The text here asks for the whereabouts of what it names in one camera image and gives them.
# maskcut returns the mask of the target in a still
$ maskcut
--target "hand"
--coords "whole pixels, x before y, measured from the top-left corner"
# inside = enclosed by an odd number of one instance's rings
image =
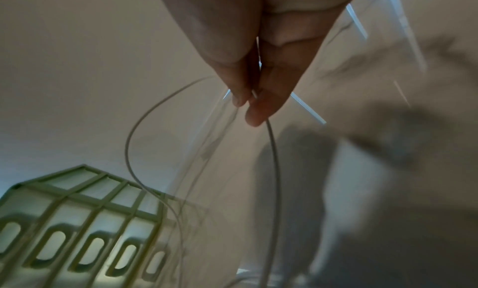
[[[249,101],[247,123],[259,126],[284,105],[351,0],[163,1],[234,105]]]

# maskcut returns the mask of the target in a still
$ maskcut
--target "oval hole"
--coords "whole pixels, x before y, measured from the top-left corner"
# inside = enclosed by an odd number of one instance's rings
[[[45,243],[45,246],[41,249],[38,256],[36,256],[39,260],[49,260],[55,256],[58,249],[60,249],[61,245],[65,241],[66,236],[61,231],[55,231],[48,241]]]
[[[98,254],[100,253],[100,250],[101,250],[101,248],[103,247],[104,244],[105,244],[105,242],[103,241],[103,239],[95,238],[91,242],[90,246],[86,250],[83,257],[81,258],[80,264],[82,264],[82,265],[91,264],[96,259]]]
[[[126,267],[130,258],[134,255],[135,252],[136,252],[136,246],[128,245],[126,249],[124,250],[123,255],[119,259],[118,264],[116,264],[115,269],[122,269]]]
[[[21,227],[15,222],[8,222],[0,232],[0,253],[4,253],[20,233]]]
[[[164,253],[164,251],[157,252],[153,256],[151,261],[149,262],[148,268],[146,268],[146,273],[151,274],[151,275],[155,274],[156,271],[158,270],[159,265],[163,261],[165,255],[166,254]]]

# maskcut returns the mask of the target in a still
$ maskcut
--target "human hand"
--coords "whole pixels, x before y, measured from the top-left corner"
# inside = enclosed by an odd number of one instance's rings
[[[350,0],[163,0],[259,126],[279,110]],[[262,69],[259,69],[259,56]],[[252,89],[258,93],[251,96]]]

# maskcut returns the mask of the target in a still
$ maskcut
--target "cord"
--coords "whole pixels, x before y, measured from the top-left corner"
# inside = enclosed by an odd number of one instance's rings
[[[152,196],[156,197],[161,203],[163,203],[164,206],[166,206],[173,213],[174,219],[176,220],[176,223],[178,224],[179,240],[180,240],[179,241],[178,288],[182,288],[182,286],[183,286],[183,271],[184,271],[184,262],[183,262],[183,256],[184,256],[184,244],[183,243],[184,243],[184,240],[183,240],[183,231],[182,231],[182,228],[181,228],[181,223],[179,221],[179,216],[176,213],[176,211],[174,211],[174,209],[171,207],[171,205],[169,205],[159,195],[157,195],[156,193],[151,191],[149,187],[146,187],[141,182],[141,180],[136,176],[136,174],[134,173],[134,171],[131,167],[131,163],[129,161],[129,146],[130,146],[131,138],[133,137],[134,132],[136,131],[138,126],[141,124],[141,122],[149,114],[151,114],[152,111],[154,111],[160,105],[162,105],[163,103],[165,103],[169,99],[173,98],[177,94],[181,93],[182,91],[190,88],[191,86],[193,86],[193,85],[195,85],[195,84],[197,84],[197,83],[199,83],[203,80],[209,79],[209,78],[211,78],[211,76],[195,80],[195,81],[187,84],[186,86],[180,88],[179,90],[173,92],[171,95],[167,96],[166,98],[159,101],[155,105],[153,105],[133,125],[132,129],[129,131],[128,137],[126,138],[126,143],[124,145],[124,159],[125,159],[125,162],[126,162],[126,167],[128,168],[128,171],[131,174],[131,176],[133,177],[133,179],[141,187],[142,190],[144,190],[145,192],[147,192],[147,193],[151,194]],[[254,90],[252,91],[252,94],[254,95],[255,98],[257,98],[257,94]],[[267,283],[269,281],[269,275],[270,275],[270,272],[271,272],[271,269],[272,269],[272,265],[274,263],[275,249],[277,247],[277,241],[278,241],[278,238],[279,238],[280,212],[281,212],[281,203],[282,203],[282,193],[281,193],[281,187],[280,187],[280,169],[279,169],[279,158],[278,158],[278,154],[277,154],[277,145],[275,143],[274,134],[272,132],[272,126],[270,125],[269,119],[267,119],[265,122],[266,122],[266,125],[267,125],[267,132],[269,134],[270,146],[271,146],[271,149],[272,149],[272,159],[273,159],[273,163],[274,163],[275,189],[276,189],[276,191],[275,191],[274,219],[273,219],[273,225],[272,225],[270,244],[269,244],[269,249],[268,249],[268,252],[267,252],[266,261],[265,261],[265,264],[264,264],[264,269],[263,269],[263,271],[261,273],[261,276],[260,276],[259,288],[266,288],[267,287]],[[233,281],[231,281],[229,284],[227,284],[224,288],[231,288],[231,287],[235,286],[236,284],[240,283],[241,281],[246,280],[248,278],[249,277],[236,278]]]

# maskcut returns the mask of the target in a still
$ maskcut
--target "cable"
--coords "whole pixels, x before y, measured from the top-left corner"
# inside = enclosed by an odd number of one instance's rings
[[[139,180],[139,178],[136,176],[136,174],[134,173],[134,171],[131,167],[131,163],[129,161],[129,146],[130,146],[131,138],[132,138],[134,132],[136,131],[138,126],[141,124],[141,122],[149,114],[151,114],[152,111],[154,111],[160,105],[162,105],[163,103],[165,103],[169,99],[173,98],[177,94],[181,93],[182,91],[190,88],[191,86],[197,84],[198,82],[201,82],[201,81],[209,79],[209,78],[211,78],[211,76],[195,80],[195,81],[189,83],[188,85],[180,88],[179,90],[175,91],[174,93],[167,96],[163,100],[159,101],[155,105],[153,105],[133,125],[132,129],[129,131],[128,137],[126,138],[126,143],[124,145],[124,159],[125,159],[125,162],[126,162],[126,167],[128,168],[128,171],[131,174],[131,176],[133,177],[133,179],[141,187],[142,190],[144,190],[145,192],[147,192],[147,193],[151,194],[152,196],[156,197],[161,203],[163,203],[164,206],[166,206],[173,213],[174,219],[176,220],[176,223],[178,224],[179,240],[180,240],[179,241],[178,288],[182,288],[182,285],[183,285],[183,271],[184,271],[183,270],[183,268],[184,268],[184,262],[183,262],[183,255],[184,255],[184,244],[183,243],[184,243],[184,240],[183,240],[183,231],[182,231],[182,228],[181,228],[181,223],[179,221],[179,216],[174,211],[174,209],[165,200],[161,199],[161,197],[159,195],[157,195],[156,193],[151,191],[149,187],[146,187],[141,182],[141,180]],[[257,94],[255,93],[254,90],[252,91],[252,94],[254,95],[255,98],[257,98]],[[273,262],[274,262],[275,249],[276,249],[277,241],[278,241],[278,238],[279,238],[280,213],[281,213],[281,203],[282,203],[282,193],[281,193],[281,187],[280,187],[280,169],[279,169],[279,158],[278,158],[278,154],[277,154],[277,145],[275,143],[274,134],[272,132],[272,126],[270,125],[269,119],[267,119],[265,122],[266,122],[266,125],[267,125],[267,132],[269,134],[270,146],[271,146],[271,149],[272,149],[272,159],[273,159],[273,163],[274,163],[275,189],[276,189],[276,191],[275,191],[274,219],[273,219],[273,225],[272,225],[270,245],[269,245],[269,249],[268,249],[268,252],[267,252],[266,261],[265,261],[265,264],[264,264],[264,269],[263,269],[263,271],[261,273],[261,276],[260,276],[259,288],[266,288],[267,287],[267,283],[268,283],[268,280],[269,280],[269,275],[270,275],[272,265],[273,265]],[[235,286],[236,284],[240,283],[241,281],[246,280],[248,278],[249,277],[234,279],[232,282],[227,284],[224,288],[231,288],[231,287]]]

